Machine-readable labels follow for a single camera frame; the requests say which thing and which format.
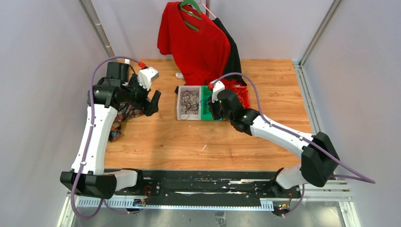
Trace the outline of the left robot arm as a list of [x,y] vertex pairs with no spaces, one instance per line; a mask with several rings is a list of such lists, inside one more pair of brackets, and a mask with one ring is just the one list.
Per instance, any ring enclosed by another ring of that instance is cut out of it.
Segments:
[[63,171],[60,182],[78,196],[111,198],[116,191],[127,188],[133,195],[144,192],[143,172],[126,168],[105,172],[104,159],[112,124],[122,104],[132,105],[146,116],[158,112],[160,91],[148,98],[151,84],[159,77],[153,67],[143,66],[129,74],[130,65],[109,62],[106,76],[88,92],[87,123],[78,154],[69,171]]

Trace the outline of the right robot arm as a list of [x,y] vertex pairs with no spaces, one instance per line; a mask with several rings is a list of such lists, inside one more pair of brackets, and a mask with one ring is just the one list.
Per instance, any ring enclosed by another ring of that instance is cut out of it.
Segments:
[[301,159],[299,165],[280,168],[269,180],[267,189],[276,197],[283,197],[293,186],[305,183],[323,187],[338,166],[333,160],[338,154],[327,134],[297,131],[257,110],[244,108],[230,89],[214,89],[209,109],[215,120],[228,120],[237,131],[271,141]]

